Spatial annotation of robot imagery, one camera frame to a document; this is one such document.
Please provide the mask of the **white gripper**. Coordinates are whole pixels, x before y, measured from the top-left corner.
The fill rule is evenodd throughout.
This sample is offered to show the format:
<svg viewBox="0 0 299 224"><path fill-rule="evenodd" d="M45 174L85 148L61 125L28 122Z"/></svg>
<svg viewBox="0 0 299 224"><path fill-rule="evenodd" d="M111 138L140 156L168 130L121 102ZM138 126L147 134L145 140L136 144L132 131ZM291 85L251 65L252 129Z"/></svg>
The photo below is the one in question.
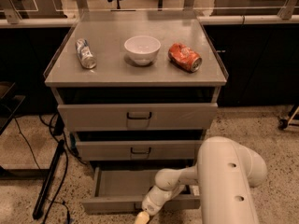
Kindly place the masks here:
<svg viewBox="0 0 299 224"><path fill-rule="evenodd" d="M183 186L172 190L163 190L153 186L146 194L142 202L143 211L136 216L134 224L148 224L150 216L155 216L168 201L177 197L183 190Z"/></svg>

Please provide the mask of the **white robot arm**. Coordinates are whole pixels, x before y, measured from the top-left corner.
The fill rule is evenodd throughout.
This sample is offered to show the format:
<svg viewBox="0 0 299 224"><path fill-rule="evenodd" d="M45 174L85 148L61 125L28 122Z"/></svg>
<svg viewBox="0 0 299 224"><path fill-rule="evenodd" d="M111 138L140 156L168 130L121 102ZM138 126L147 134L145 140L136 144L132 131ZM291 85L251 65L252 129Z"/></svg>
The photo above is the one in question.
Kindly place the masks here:
<svg viewBox="0 0 299 224"><path fill-rule="evenodd" d="M134 224L147 224L187 185L199 187L203 224L260 224L250 189L266 176L265 161L254 150L229 138L208 138L194 166L158 171Z"/></svg>

